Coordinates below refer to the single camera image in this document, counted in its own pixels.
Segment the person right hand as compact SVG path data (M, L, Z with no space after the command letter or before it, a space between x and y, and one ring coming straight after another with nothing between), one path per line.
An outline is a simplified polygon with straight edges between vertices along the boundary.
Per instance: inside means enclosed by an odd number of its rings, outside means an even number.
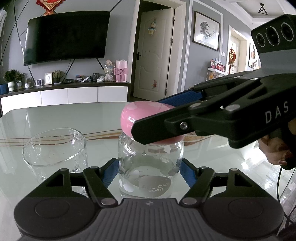
M271 164L292 168L295 166L295 119L286 127L260 138L258 143Z

